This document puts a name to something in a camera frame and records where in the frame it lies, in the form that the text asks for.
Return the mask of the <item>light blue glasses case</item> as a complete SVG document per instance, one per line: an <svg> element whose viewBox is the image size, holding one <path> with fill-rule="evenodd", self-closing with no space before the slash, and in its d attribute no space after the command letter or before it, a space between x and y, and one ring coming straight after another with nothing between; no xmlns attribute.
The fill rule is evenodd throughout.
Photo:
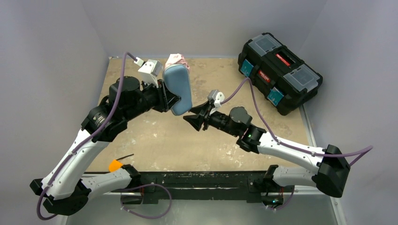
<svg viewBox="0 0 398 225"><path fill-rule="evenodd" d="M172 107L171 111L175 116L183 115L192 108L190 74L186 66L172 64L163 73L166 88L180 97Z"/></svg>

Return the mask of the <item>pink and black folding umbrella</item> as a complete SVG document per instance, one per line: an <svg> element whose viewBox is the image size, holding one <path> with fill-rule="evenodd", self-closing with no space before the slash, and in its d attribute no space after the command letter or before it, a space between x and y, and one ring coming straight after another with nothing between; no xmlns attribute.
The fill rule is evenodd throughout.
<svg viewBox="0 0 398 225"><path fill-rule="evenodd" d="M188 65L187 60L182 54L173 53L169 55L165 63L165 69L171 67L172 65L183 65L190 71L190 66Z"/></svg>

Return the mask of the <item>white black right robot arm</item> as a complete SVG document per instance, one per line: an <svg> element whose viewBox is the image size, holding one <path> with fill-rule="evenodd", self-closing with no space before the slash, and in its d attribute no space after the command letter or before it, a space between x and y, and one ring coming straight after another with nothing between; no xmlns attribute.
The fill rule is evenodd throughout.
<svg viewBox="0 0 398 225"><path fill-rule="evenodd" d="M270 132L252 124L252 117L242 106L224 114L211 112L211 104L206 102L192 108L191 115L183 119L197 131L214 127L237 137L236 144L246 152L270 155L297 164L297 168L280 165L269 168L265 177L281 187L310 186L331 197L343 195L351 167L334 145L320 148L280 137L274 139Z"/></svg>

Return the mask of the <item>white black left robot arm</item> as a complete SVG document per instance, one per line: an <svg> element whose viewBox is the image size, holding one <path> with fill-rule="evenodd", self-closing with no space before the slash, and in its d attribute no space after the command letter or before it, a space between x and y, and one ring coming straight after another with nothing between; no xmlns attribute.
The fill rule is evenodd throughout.
<svg viewBox="0 0 398 225"><path fill-rule="evenodd" d="M39 196L37 215L44 208L52 219L80 211L90 200L112 191L144 189L140 173L132 165L114 172L84 178L91 162L123 131L128 122L150 110L182 115L192 106L189 76L164 75L145 84L133 76L122 76L109 87L109 93L92 108L70 149L44 178L30 183Z"/></svg>

